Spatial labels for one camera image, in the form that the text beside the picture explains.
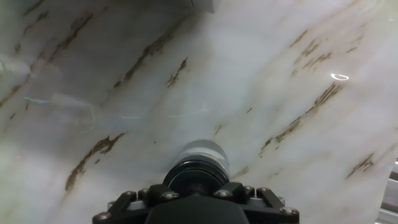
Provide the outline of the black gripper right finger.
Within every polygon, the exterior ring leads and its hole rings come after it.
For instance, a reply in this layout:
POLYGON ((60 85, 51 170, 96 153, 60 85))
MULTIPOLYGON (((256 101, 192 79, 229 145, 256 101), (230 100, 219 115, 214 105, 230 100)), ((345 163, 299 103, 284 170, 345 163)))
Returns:
POLYGON ((299 223, 299 211, 267 187, 254 188, 239 182, 228 182, 213 193, 214 198, 233 202, 241 208, 249 223, 299 223))

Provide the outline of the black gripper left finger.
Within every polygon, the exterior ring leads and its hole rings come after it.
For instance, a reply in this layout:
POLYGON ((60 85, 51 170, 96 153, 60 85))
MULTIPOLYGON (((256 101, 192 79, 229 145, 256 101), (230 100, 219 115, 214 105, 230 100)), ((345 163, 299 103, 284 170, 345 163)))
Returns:
POLYGON ((95 215, 92 224, 144 224, 155 206, 179 198, 180 194, 164 184, 152 185, 138 192, 129 190, 108 203, 107 211, 95 215))

